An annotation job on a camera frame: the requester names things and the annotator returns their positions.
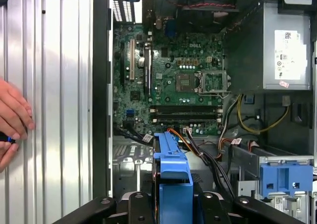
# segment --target red wire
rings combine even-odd
[[[231,7],[231,8],[235,8],[235,5],[232,4],[218,4],[218,3],[213,3],[213,2],[204,2],[204,3],[197,3],[197,4],[192,4],[192,5],[181,5],[181,4],[177,4],[175,2],[171,2],[169,0],[167,0],[169,3],[177,6],[177,7],[204,7],[204,6],[216,6],[216,7]]]

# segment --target ribbed metal panel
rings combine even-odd
[[[9,0],[0,21],[0,75],[36,121],[0,174],[0,223],[50,224],[92,198],[92,0]]]

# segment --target blue plastic clip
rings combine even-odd
[[[313,167],[298,162],[287,162],[260,167],[260,194],[267,197],[269,193],[284,192],[294,196],[296,191],[312,191]]]
[[[169,132],[154,136],[160,146],[160,152],[154,153],[155,162],[160,162],[160,223],[192,224],[194,190],[188,160]]]

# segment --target white sticker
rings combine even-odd
[[[250,143],[250,147],[260,147],[255,141]]]
[[[237,138],[236,141],[234,142],[234,144],[235,144],[235,145],[239,145],[241,141],[242,141],[241,138]]]
[[[282,81],[282,80],[279,82],[279,85],[284,87],[284,88],[288,88],[289,87],[289,83],[286,83],[285,81]]]
[[[153,136],[151,136],[150,134],[145,134],[142,141],[149,143],[152,140],[152,138],[153,138]]]
[[[275,30],[275,79],[301,79],[303,51],[297,31]]]

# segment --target power connector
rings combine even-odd
[[[282,96],[282,106],[283,107],[291,106],[291,97],[289,95]]]

